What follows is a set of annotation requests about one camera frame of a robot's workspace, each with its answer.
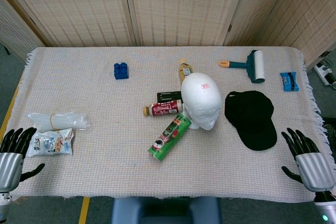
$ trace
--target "plastic bag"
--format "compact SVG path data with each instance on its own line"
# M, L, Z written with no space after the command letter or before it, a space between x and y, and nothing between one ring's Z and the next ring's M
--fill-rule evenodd
M53 114L30 113L28 114L28 118L34 122L34 127L39 132L69 128L83 130L90 127L88 116L75 112Z
M70 154L72 155L72 129L62 131L36 132L30 140L27 157L39 155Z

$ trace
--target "black baseball cap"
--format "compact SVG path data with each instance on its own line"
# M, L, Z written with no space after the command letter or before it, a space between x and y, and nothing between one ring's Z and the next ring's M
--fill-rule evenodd
M271 100L259 91L233 91L225 99L226 118L245 146L254 151L266 150L277 143L271 119L273 111Z

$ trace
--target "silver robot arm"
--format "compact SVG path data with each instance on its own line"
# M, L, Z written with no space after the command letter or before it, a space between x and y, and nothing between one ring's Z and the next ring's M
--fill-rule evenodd
M23 133L22 131L22 128L16 132L10 130L0 144L0 223L6 221L12 203L12 197L9 193L20 182L35 176L45 166L45 164L40 164L35 170L22 174L22 166L29 142L36 129L29 128Z
M300 131L287 128L289 135L282 132L296 161L300 175L283 166L285 174L315 193L314 203L325 223L336 223L336 197L330 190L336 185L326 157L320 153L315 143Z

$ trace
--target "bottle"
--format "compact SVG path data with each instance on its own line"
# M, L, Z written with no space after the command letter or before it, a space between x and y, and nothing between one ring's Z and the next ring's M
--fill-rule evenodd
M148 149L148 152L157 160L162 161L165 155L167 155L173 148L190 125L191 121L186 116L179 113Z
M180 74L180 82L182 84L183 80L185 77L187 77L189 74L193 73L193 67L190 66L189 64L185 63L184 59L181 59L181 65L179 70Z
M182 111L183 109L181 100L153 103L150 106L144 106L142 108L142 112L144 115L152 115L152 116L165 115Z

